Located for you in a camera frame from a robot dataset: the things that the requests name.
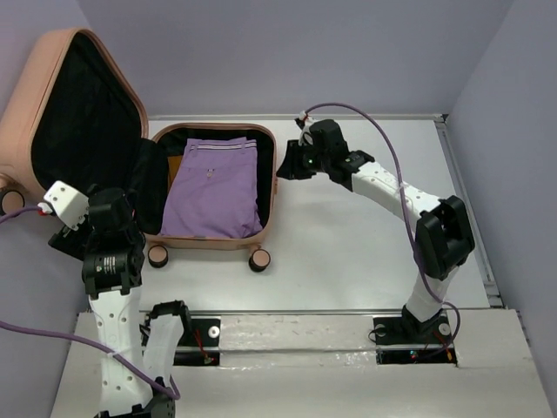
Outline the purple shorts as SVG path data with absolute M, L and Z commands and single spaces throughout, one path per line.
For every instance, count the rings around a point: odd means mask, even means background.
M 172 181 L 160 234 L 243 239 L 262 231 L 254 140 L 191 138 Z

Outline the mustard brown trousers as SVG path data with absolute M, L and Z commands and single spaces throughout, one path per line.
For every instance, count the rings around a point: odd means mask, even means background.
M 172 183 L 178 174 L 178 170 L 182 161 L 182 155 L 169 156 L 168 162 L 168 176 L 167 176 L 167 191 L 170 191 Z

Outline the pink hard-shell suitcase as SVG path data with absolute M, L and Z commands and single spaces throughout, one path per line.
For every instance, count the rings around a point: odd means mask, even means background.
M 257 206 L 262 231 L 243 239 L 160 234 L 169 156 L 191 138 L 246 137 L 257 145 Z M 277 191 L 277 147 L 264 126 L 181 123 L 150 134 L 143 103 L 99 37 L 85 28 L 52 30 L 32 48 L 1 119 L 1 195 L 40 199 L 57 180 L 82 193 L 119 187 L 136 195 L 136 215 L 162 267 L 170 248 L 240 250 L 252 271 L 271 256 L 262 247 Z

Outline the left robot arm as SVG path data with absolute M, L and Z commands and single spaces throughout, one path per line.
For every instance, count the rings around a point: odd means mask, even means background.
M 191 338 L 182 300 L 152 309 L 149 336 L 139 312 L 146 239 L 119 188 L 90 197 L 61 180 L 44 200 L 73 233 L 84 232 L 82 280 L 105 351 L 101 360 L 100 417 L 173 417 L 178 389 L 171 369 L 178 344 Z

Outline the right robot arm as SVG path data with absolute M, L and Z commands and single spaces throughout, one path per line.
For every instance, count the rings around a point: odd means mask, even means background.
M 389 172 L 370 154 L 350 150 L 332 119 L 304 114 L 295 122 L 301 133 L 287 143 L 279 178 L 305 180 L 324 173 L 404 222 L 418 277 L 396 329 L 408 340 L 423 340 L 440 316 L 453 276 L 475 248 L 466 204 L 454 195 L 442 199 L 423 192 L 400 171 Z

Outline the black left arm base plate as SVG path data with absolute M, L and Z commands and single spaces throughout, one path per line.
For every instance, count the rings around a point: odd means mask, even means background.
M 193 316 L 174 355 L 177 367 L 217 367 L 220 364 L 221 318 Z

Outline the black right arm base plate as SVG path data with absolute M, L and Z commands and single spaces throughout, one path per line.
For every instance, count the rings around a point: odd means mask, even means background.
M 401 315 L 374 317 L 368 340 L 374 344 L 376 361 L 387 365 L 458 364 L 453 333 L 445 313 L 426 323 L 424 329 L 404 328 Z

